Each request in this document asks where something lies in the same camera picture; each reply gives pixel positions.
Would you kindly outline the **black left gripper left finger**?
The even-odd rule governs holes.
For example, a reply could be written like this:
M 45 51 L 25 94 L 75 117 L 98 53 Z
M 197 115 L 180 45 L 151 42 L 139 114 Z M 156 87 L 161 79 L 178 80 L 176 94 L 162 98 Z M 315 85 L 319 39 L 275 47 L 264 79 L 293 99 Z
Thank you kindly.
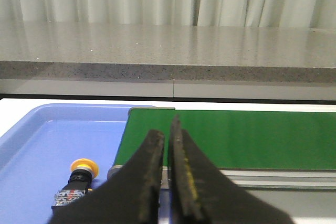
M 164 134 L 149 130 L 132 157 L 107 181 L 57 210 L 50 223 L 157 223 Z

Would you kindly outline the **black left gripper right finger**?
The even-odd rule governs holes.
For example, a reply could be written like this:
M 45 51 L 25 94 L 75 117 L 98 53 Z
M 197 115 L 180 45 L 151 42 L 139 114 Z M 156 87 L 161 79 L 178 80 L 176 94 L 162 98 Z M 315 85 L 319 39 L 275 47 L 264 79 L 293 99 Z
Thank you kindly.
M 222 174 L 175 116 L 168 149 L 173 223 L 293 223 Z

